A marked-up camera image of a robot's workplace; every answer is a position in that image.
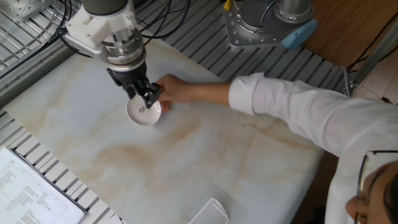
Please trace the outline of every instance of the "paper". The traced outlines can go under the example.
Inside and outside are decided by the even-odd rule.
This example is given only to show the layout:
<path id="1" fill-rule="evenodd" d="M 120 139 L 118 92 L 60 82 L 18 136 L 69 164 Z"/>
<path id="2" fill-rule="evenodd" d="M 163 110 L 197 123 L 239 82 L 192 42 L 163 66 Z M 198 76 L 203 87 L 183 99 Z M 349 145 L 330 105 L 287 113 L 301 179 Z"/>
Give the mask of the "paper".
<path id="1" fill-rule="evenodd" d="M 0 223 L 72 224 L 84 215 L 24 161 L 0 150 Z"/>

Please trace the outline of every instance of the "metal mounting plate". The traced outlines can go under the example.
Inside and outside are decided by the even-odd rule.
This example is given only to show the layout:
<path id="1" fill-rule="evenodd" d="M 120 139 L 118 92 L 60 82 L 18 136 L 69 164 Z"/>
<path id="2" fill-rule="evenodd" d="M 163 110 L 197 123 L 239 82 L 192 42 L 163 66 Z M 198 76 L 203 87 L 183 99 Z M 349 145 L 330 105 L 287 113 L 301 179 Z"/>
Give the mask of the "metal mounting plate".
<path id="1" fill-rule="evenodd" d="M 234 49 L 256 49 L 259 47 L 273 47 L 278 46 L 278 41 L 273 35 L 264 31 L 263 33 L 255 34 L 246 29 L 243 29 L 239 24 L 241 22 L 239 14 L 239 3 L 238 8 L 231 6 L 229 11 L 223 9 L 223 15 L 225 19 L 225 26 L 228 32 L 229 42 L 231 47 Z"/>

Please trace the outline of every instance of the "human hand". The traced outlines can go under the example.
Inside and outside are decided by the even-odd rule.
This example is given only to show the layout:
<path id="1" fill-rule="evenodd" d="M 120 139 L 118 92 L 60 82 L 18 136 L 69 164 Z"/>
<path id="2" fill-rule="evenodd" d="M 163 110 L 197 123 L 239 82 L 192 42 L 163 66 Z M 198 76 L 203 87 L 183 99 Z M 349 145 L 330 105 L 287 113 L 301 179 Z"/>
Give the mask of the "human hand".
<path id="1" fill-rule="evenodd" d="M 170 74 L 160 78 L 156 83 L 163 88 L 159 101 L 162 105 L 162 111 L 164 112 L 170 110 L 171 102 L 189 103 L 194 101 L 192 93 L 193 84 L 191 83 L 187 83 Z"/>

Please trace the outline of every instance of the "hair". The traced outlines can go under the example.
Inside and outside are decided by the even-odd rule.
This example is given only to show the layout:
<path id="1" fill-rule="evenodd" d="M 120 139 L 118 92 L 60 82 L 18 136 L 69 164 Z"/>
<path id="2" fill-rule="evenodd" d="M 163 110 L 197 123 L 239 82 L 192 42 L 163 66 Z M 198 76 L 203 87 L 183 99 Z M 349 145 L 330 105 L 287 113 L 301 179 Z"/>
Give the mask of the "hair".
<path id="1" fill-rule="evenodd" d="M 392 224 L 398 224 L 398 174 L 384 191 L 384 206 Z"/>

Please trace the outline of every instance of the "white sleeve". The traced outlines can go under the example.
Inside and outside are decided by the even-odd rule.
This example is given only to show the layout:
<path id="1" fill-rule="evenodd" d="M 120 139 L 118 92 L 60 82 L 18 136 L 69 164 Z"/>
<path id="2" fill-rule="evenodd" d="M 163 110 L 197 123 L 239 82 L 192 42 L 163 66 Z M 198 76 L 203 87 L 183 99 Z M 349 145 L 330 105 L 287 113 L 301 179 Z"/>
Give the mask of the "white sleeve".
<path id="1" fill-rule="evenodd" d="M 286 121 L 294 133 L 336 156 L 368 134 L 374 135 L 375 130 L 381 132 L 383 139 L 388 139 L 385 144 L 398 146 L 397 106 L 348 98 L 301 81 L 264 78 L 263 73 L 238 77 L 229 89 L 229 105 L 249 114 L 278 117 Z M 363 149 L 358 154 L 362 156 L 366 150 L 371 149 Z"/>

